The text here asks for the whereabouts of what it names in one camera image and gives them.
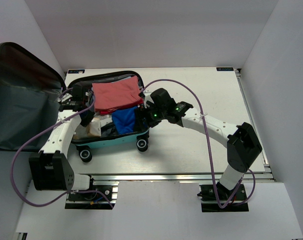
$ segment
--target white platform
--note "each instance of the white platform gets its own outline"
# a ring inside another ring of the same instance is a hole
[[[204,213],[198,192],[198,183],[121,182],[113,210],[64,209],[65,197],[46,207],[24,204],[16,231],[27,240],[303,238],[283,183],[258,183],[249,212]],[[36,191],[31,183],[27,198],[45,203],[60,193]]]
[[[139,73],[146,86],[153,80],[173,79],[187,85],[199,97],[204,112],[228,123],[250,123],[240,87],[233,71],[217,71],[215,67],[188,68],[122,68],[86,69],[84,73],[67,74],[68,86],[73,80],[98,74],[132,70]],[[148,90],[166,89],[176,102],[185,101],[199,110],[185,88],[173,82],[157,82]],[[216,173],[227,167],[227,151],[215,140],[212,146]],[[210,164],[205,135],[163,121],[150,130],[149,149],[140,153],[136,143],[92,150],[93,159],[83,163],[71,145],[68,160],[76,173],[82,174],[186,174],[209,173]],[[253,163],[254,172],[264,172],[262,156]]]

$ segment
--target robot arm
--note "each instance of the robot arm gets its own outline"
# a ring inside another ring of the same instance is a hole
[[[77,126],[86,126],[93,115],[88,114],[82,119],[77,115],[64,121],[64,118],[86,108],[88,101],[86,90],[81,87],[74,87],[71,95],[71,101],[63,101],[59,108],[57,121],[63,123],[53,129],[38,153],[30,155],[29,165],[37,190],[71,191],[90,187],[88,175],[74,174],[67,161],[67,152]],[[172,124],[205,133],[201,114],[187,102],[176,103],[165,89],[154,91],[146,100],[147,107],[141,106],[135,110],[136,118],[143,127],[147,125],[153,128],[166,119]],[[227,148],[228,167],[217,186],[230,191],[247,172],[262,147],[253,127],[246,122],[239,126],[209,115],[205,116],[205,120],[209,136]]]
[[[176,103],[163,88],[154,91],[147,99],[153,102],[147,100],[147,107],[136,112],[149,127],[155,127],[166,119],[172,124],[205,134],[202,115],[191,104],[183,101]],[[209,115],[204,117],[209,137],[227,148],[228,166],[217,186],[231,191],[261,153],[262,146],[250,124],[234,125]]]
[[[44,146],[38,153],[29,157],[29,166],[37,190],[87,190],[90,186],[90,176],[75,174],[67,160],[67,153],[74,132],[79,124],[86,125],[92,119],[92,114],[87,113],[81,119],[76,112],[85,109],[88,93],[81,87],[74,87],[71,92],[71,101],[63,98],[59,108],[57,122],[62,124],[55,127]]]

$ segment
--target suitcase lid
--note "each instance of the suitcase lid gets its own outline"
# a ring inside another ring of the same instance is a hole
[[[56,122],[63,78],[13,42],[0,44],[0,150],[16,151]],[[26,146],[38,151],[49,134]]]

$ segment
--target folded clothing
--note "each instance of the folded clothing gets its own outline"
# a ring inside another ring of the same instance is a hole
[[[111,114],[113,123],[116,126],[119,134],[129,134],[134,131],[135,112],[137,107],[132,107],[124,110],[117,110]]]
[[[101,114],[128,109],[144,102],[139,96],[137,76],[108,83],[93,83],[92,90],[95,95],[95,112]]]

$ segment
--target blue cloth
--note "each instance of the blue cloth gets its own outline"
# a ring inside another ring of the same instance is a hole
[[[111,114],[111,119],[116,126],[119,134],[129,134],[134,131],[135,113],[132,107],[124,110],[117,110]]]

